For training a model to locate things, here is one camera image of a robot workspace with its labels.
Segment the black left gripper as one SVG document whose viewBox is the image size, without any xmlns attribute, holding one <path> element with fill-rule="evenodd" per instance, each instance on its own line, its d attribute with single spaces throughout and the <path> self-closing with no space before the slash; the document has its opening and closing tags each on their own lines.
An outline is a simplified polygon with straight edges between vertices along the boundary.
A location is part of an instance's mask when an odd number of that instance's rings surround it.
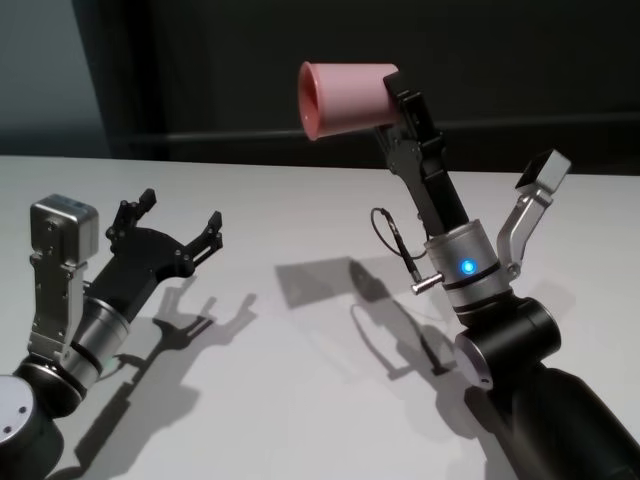
<svg viewBox="0 0 640 480">
<path fill-rule="evenodd" d="M 106 238 L 124 238 L 112 247 L 111 260 L 86 290 L 88 297 L 105 302 L 126 321 L 137 317 L 161 282 L 191 277 L 193 264 L 200 265 L 223 247 L 220 211 L 213 213 L 204 230 L 186 247 L 165 233 L 134 228 L 156 202 L 151 188 L 137 201 L 120 202 Z"/>
</svg>

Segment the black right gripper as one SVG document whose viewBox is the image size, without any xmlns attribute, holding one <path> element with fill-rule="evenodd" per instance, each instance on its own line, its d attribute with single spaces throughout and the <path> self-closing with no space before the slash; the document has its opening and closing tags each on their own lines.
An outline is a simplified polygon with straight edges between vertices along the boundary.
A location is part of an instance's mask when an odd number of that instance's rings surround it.
<svg viewBox="0 0 640 480">
<path fill-rule="evenodd" d="M 400 71 L 383 78 L 395 110 L 374 128 L 389 170 L 405 184 L 427 234 L 446 234 L 469 222 L 444 162 L 445 141 L 422 93 Z"/>
</svg>

